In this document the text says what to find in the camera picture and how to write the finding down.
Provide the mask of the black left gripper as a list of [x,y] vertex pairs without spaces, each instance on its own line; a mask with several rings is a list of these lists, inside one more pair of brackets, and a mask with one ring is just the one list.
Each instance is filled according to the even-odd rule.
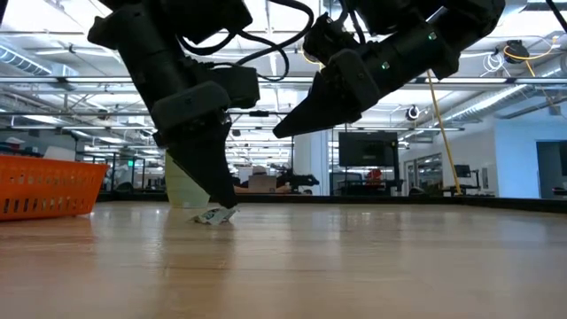
[[174,163],[221,206],[237,205],[226,159],[231,99],[218,74],[183,52],[172,24],[152,4],[121,4],[96,17],[91,43],[118,51]]

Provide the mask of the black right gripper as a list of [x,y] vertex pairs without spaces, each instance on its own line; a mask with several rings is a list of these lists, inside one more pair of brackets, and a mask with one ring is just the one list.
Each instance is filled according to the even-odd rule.
[[325,67],[325,83],[314,81],[273,133],[285,138],[355,122],[382,97],[420,74],[432,70],[443,79],[458,67],[459,54],[434,26],[412,27],[382,42],[343,49]]

